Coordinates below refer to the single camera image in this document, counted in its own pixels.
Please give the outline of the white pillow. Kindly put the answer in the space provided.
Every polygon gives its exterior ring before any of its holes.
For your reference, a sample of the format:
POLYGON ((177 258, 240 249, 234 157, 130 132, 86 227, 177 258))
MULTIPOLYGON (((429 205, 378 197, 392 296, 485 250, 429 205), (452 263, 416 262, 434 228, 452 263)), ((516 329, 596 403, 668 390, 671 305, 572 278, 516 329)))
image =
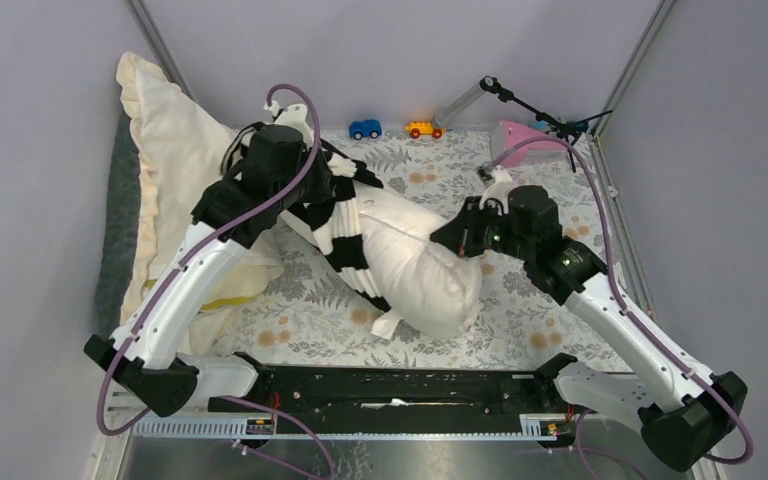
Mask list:
POLYGON ((372 333, 390 339, 400 322, 438 337, 466 333, 477 320, 482 273, 430 240, 446 222, 389 188, 357 183, 363 253, 386 302, 372 333))

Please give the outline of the black white striped pillowcase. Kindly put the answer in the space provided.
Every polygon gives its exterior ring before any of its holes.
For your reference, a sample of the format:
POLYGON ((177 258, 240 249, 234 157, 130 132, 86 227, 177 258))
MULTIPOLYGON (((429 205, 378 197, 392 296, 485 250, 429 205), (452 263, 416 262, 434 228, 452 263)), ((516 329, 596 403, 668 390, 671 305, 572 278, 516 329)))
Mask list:
MULTIPOLYGON (((280 214, 285 216, 287 223, 295 219, 301 227, 305 227, 310 233, 309 242, 325 257, 338 277, 358 295, 381 311, 379 307, 386 302, 383 300, 383 295, 377 291, 375 281, 371 278, 370 267, 363 253, 355 185, 360 183, 382 188, 383 184, 364 162, 349 157, 330 142, 322 140, 316 153, 320 149, 330 155, 327 165, 332 174, 334 186, 335 197, 332 200, 311 204, 297 203, 289 206, 282 203, 282 199, 295 188, 310 169, 314 158, 310 160, 308 157, 297 177, 289 183, 293 184, 294 188, 266 209, 236 227, 233 232, 235 234, 241 233, 258 223, 266 228, 271 227, 276 223, 280 214)), ((220 164, 220 172, 224 179, 231 180, 242 187, 237 181, 224 176, 224 156, 220 164)), ((272 197, 260 200, 255 196, 254 205, 259 206, 272 197)))

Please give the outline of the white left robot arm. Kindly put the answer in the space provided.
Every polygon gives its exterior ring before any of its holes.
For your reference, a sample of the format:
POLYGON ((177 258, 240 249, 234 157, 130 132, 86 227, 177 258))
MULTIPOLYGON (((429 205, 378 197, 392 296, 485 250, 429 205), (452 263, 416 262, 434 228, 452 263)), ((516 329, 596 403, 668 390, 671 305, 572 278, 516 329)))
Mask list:
POLYGON ((269 401, 270 385, 238 355, 199 357, 180 344, 208 295, 253 254, 259 237, 294 204, 332 195, 327 161, 314 133, 267 124, 235 164, 209 185, 168 267, 131 320, 107 339, 92 335, 85 354, 159 417, 212 397, 232 396, 248 411, 269 401))

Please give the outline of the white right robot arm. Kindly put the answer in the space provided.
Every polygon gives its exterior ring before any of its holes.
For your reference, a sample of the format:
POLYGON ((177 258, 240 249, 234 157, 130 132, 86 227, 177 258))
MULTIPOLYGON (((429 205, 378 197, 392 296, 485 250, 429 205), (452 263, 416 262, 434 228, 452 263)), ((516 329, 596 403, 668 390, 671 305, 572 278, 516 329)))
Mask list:
POLYGON ((522 261, 531 283, 593 328, 632 369, 622 380, 572 357, 543 366, 535 402, 557 412, 568 403, 594 410, 637 431, 666 466, 683 472, 733 431, 754 443, 740 417, 748 388, 735 373, 714 373, 648 318, 619 288, 614 271, 589 247, 566 236, 558 206, 539 186, 487 191, 467 198, 431 240, 460 257, 487 250, 522 261))

